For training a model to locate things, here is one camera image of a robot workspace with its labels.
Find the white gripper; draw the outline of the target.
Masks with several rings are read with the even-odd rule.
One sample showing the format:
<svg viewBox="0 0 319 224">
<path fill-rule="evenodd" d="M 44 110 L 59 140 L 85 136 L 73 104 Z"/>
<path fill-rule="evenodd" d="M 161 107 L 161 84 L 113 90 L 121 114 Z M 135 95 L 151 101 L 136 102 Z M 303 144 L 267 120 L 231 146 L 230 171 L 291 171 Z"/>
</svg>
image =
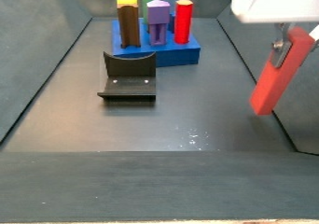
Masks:
<svg viewBox="0 0 319 224">
<path fill-rule="evenodd" d="M 276 23 L 271 62 L 279 68 L 291 49 L 288 31 L 295 22 L 319 21 L 319 0 L 232 0 L 231 9 L 244 23 Z M 319 47 L 319 24 L 310 32 L 311 51 Z"/>
</svg>

